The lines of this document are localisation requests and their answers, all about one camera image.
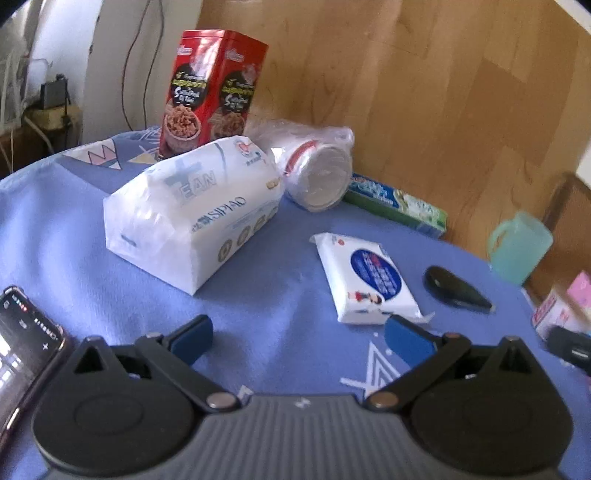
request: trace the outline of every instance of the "toothpaste box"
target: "toothpaste box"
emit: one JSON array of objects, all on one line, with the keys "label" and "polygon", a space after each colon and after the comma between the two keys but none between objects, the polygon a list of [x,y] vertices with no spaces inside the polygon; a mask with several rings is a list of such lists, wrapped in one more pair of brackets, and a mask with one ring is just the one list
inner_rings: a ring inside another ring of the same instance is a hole
[{"label": "toothpaste box", "polygon": [[433,238],[447,229],[447,213],[408,193],[353,173],[344,200]]}]

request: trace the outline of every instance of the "black cable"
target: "black cable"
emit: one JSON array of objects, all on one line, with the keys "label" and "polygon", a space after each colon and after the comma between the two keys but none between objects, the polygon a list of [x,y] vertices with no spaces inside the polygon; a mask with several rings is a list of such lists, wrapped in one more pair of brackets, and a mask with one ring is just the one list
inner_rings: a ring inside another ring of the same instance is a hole
[{"label": "black cable", "polygon": [[64,150],[68,149],[68,130],[73,126],[72,118],[68,115],[68,104],[72,104],[70,100],[70,92],[68,91],[68,79],[62,74],[56,75],[56,80],[64,80],[64,114],[61,116],[61,124],[64,128]]},{"label": "black cable", "polygon": [[152,0],[147,0],[146,5],[144,7],[144,11],[142,12],[142,17],[139,19],[138,31],[135,33],[135,37],[131,45],[129,46],[129,50],[127,51],[127,55],[125,57],[125,63],[123,64],[123,74],[121,76],[121,109],[123,110],[123,116],[125,117],[125,123],[130,130],[133,130],[133,127],[129,123],[129,119],[127,118],[127,113],[125,112],[125,100],[124,100],[124,91],[125,91],[125,73],[127,71],[127,63],[129,62],[129,56],[131,55],[131,50],[133,49],[135,42],[138,41],[139,32],[142,30],[142,25],[144,24],[144,18],[146,16],[146,12],[148,11],[148,7],[150,6],[150,2]]},{"label": "black cable", "polygon": [[156,50],[154,50],[154,56],[152,57],[152,63],[150,64],[150,69],[148,71],[148,77],[146,78],[146,84],[144,85],[144,96],[142,98],[142,107],[144,108],[144,128],[148,128],[148,117],[146,115],[146,92],[148,91],[148,82],[150,81],[150,76],[152,75],[152,69],[154,68],[154,63],[156,62],[156,56],[158,55],[158,51],[160,50],[160,42],[162,42],[162,37],[164,36],[164,7],[162,6],[162,0],[158,0],[160,4],[160,36],[158,37],[158,43],[156,44]]}]

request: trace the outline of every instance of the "red snack box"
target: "red snack box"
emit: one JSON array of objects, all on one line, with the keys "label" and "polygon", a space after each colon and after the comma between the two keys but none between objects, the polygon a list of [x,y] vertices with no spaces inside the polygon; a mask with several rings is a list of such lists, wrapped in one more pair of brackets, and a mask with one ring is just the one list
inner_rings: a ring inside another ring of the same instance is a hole
[{"label": "red snack box", "polygon": [[159,156],[242,135],[267,45],[231,30],[186,30],[167,95]]}]

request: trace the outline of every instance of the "snack box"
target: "snack box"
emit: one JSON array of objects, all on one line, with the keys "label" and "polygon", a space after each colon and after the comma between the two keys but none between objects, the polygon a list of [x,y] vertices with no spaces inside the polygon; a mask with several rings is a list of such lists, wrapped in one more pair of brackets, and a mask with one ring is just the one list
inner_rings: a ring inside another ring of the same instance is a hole
[{"label": "snack box", "polygon": [[267,45],[231,30],[186,30],[166,98],[160,159],[242,135]]},{"label": "snack box", "polygon": [[536,309],[531,323],[543,340],[548,338],[550,329],[556,325],[577,333],[591,331],[591,322],[583,309],[557,285]]},{"label": "snack box", "polygon": [[344,200],[433,238],[447,229],[447,213],[412,195],[353,173]]}]

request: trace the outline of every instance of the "plastic bag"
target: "plastic bag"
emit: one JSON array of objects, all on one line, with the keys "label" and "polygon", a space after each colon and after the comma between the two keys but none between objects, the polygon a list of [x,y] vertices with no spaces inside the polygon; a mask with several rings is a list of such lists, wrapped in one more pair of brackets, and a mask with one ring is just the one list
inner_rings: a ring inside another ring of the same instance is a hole
[{"label": "plastic bag", "polygon": [[275,165],[247,137],[148,168],[104,200],[106,245],[189,294],[277,212]]},{"label": "plastic bag", "polygon": [[310,241],[318,248],[339,322],[383,325],[392,314],[415,323],[430,320],[380,244],[333,233]]},{"label": "plastic bag", "polygon": [[290,197],[310,212],[337,204],[353,173],[353,131],[285,120],[249,125],[248,135],[275,163]]}]

